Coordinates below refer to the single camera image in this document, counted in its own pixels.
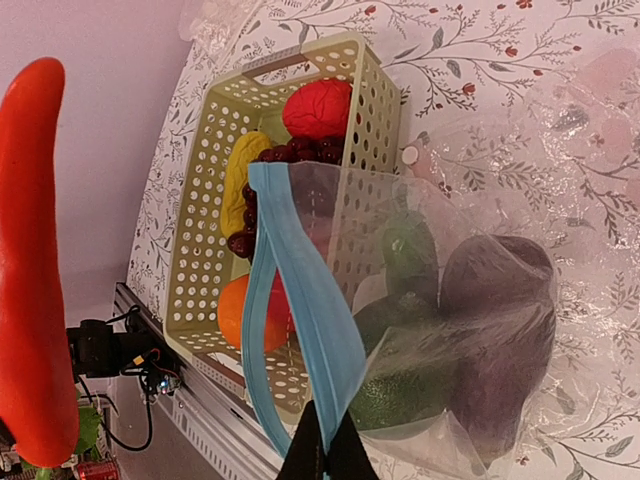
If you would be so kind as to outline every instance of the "purple eggplant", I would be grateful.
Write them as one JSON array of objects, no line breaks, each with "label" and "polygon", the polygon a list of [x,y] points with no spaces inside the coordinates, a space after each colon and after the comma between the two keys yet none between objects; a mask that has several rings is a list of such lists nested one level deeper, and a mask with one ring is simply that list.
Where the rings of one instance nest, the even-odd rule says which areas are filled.
[{"label": "purple eggplant", "polygon": [[461,345],[449,409],[487,467],[514,447],[524,402],[546,374],[553,272],[538,244],[500,236],[469,238],[445,267],[440,310]]}]

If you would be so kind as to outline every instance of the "blue handle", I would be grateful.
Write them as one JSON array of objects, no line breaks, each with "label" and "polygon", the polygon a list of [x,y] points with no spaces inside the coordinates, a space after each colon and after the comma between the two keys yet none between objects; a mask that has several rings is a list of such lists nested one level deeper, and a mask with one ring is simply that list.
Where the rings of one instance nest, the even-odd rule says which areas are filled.
[{"label": "blue handle", "polygon": [[288,165],[256,163],[258,238],[245,300],[242,359],[256,415],[281,456],[291,443],[269,390],[264,332],[271,287],[280,272],[315,400],[325,451],[364,379],[366,356],[342,292],[304,232],[291,194]]}]

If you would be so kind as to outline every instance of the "white wall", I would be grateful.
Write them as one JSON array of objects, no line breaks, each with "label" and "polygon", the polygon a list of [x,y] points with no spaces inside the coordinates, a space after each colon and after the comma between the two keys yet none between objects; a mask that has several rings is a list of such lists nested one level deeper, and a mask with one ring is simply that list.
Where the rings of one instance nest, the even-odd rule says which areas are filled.
[{"label": "white wall", "polygon": [[2,0],[0,90],[55,56],[67,88],[56,146],[67,323],[110,315],[156,140],[189,44],[182,0]]}]

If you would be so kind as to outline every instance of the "red chili pepper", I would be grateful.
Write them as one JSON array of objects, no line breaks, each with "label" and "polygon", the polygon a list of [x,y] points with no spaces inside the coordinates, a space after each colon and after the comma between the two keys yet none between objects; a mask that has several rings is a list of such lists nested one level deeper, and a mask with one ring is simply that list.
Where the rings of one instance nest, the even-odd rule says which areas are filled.
[{"label": "red chili pepper", "polygon": [[78,441],[78,404],[56,242],[53,150],[64,90],[43,58],[0,107],[0,418],[29,463],[55,467]]}]

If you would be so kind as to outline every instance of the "yellow-green basket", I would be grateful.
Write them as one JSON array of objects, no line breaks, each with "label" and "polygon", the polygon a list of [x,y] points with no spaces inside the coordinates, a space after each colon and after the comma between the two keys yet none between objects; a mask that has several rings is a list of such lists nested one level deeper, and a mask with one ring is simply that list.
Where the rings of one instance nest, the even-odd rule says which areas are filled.
[{"label": "yellow-green basket", "polygon": [[[258,80],[299,64],[307,67],[301,71],[313,68],[314,73],[275,85]],[[245,395],[240,352],[227,345],[216,317],[224,286],[248,273],[250,267],[227,249],[218,228],[231,149],[239,136],[254,129],[265,132],[275,143],[286,143],[290,135],[282,124],[282,110],[289,96],[310,82],[335,77],[353,85],[342,168],[391,173],[397,153],[400,91],[379,64],[360,35],[345,33],[256,60],[216,79],[208,90],[185,175],[164,334],[187,361],[239,396]],[[382,194],[362,182],[343,183],[339,201],[343,202],[344,221]],[[329,265],[347,299],[353,298],[371,268],[359,263],[361,253],[364,262],[366,252],[354,245],[330,246]],[[293,424],[311,395],[295,335],[286,346],[266,354],[266,361],[278,411],[283,421]]]}]

